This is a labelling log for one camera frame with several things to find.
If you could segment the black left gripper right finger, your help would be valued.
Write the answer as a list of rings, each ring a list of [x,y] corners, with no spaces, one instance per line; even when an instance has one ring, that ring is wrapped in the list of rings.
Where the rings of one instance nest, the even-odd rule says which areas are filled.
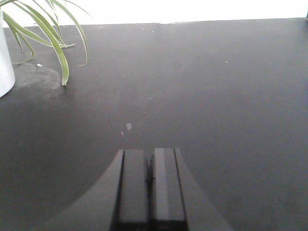
[[[189,171],[180,149],[156,148],[150,161],[152,231],[231,231]]]

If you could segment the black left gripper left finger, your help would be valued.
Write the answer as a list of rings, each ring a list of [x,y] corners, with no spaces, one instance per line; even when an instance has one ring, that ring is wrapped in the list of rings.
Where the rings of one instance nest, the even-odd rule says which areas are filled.
[[[147,166],[141,150],[119,150],[105,173],[41,231],[148,230]]]

